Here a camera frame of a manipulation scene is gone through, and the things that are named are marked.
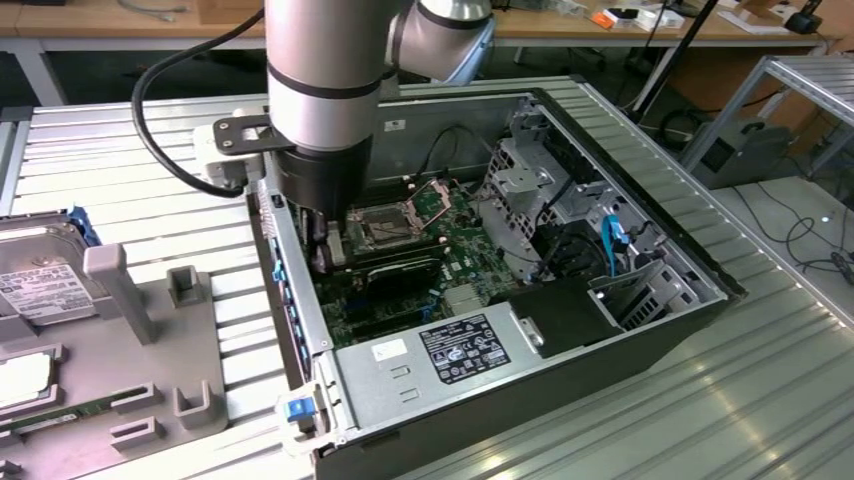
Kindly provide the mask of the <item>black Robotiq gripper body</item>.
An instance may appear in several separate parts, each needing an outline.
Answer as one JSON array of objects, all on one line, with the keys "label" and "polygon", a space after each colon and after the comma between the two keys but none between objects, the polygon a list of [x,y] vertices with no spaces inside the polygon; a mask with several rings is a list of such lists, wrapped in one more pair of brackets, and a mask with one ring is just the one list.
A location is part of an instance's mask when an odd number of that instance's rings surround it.
[{"label": "black Robotiq gripper body", "polygon": [[371,158],[372,139],[334,151],[289,147],[277,151],[277,187],[287,199],[340,220],[362,194]]}]

